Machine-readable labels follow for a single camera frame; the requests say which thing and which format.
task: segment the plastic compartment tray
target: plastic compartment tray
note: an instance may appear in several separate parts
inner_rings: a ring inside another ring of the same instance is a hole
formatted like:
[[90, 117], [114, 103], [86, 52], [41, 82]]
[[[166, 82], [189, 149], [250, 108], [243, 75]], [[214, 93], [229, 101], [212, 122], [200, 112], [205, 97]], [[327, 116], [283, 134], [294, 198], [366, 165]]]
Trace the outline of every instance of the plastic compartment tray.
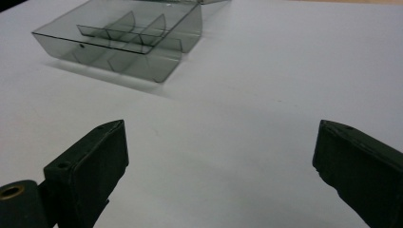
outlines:
[[198, 2], [91, 0], [32, 32], [52, 57], [158, 83], [202, 35]]

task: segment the screw hole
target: screw hole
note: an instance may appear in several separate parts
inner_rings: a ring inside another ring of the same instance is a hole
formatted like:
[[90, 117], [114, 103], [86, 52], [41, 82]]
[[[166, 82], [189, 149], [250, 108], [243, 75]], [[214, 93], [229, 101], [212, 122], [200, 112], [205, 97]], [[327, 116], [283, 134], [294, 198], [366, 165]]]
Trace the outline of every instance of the screw hole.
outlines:
[[61, 162], [57, 165], [58, 168], [67, 168], [69, 166], [70, 166], [70, 162], [68, 162], [68, 161]]
[[24, 192], [23, 185], [11, 186], [0, 192], [0, 200], [8, 200], [14, 198]]

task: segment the white surface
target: white surface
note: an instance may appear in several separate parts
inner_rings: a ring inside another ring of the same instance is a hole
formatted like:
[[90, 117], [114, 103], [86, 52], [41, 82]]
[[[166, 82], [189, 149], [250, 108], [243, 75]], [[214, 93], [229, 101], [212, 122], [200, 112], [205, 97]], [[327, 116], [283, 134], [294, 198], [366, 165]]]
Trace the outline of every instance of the white surface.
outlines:
[[0, 13], [0, 185], [125, 119], [96, 227], [368, 227], [311, 160], [321, 119], [403, 151], [403, 7], [233, 0], [155, 85], [46, 55], [30, 32], [83, 2]]

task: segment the transparent plastic box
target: transparent plastic box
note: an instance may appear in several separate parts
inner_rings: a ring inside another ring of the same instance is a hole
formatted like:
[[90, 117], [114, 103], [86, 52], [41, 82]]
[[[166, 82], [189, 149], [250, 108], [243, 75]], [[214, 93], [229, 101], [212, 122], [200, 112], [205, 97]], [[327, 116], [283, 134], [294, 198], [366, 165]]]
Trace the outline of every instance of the transparent plastic box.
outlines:
[[198, 2], [91, 0], [32, 32], [52, 57], [163, 82], [202, 36]]

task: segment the white table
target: white table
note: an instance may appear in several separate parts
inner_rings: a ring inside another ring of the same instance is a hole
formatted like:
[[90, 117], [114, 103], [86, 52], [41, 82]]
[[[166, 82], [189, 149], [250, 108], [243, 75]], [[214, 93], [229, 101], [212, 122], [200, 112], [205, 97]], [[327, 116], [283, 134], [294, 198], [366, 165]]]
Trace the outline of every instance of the white table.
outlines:
[[30, 32], [83, 2], [0, 13], [0, 185], [125, 119], [96, 227], [368, 227], [311, 160], [322, 119], [403, 151], [403, 6], [233, 0], [158, 85], [45, 53]]

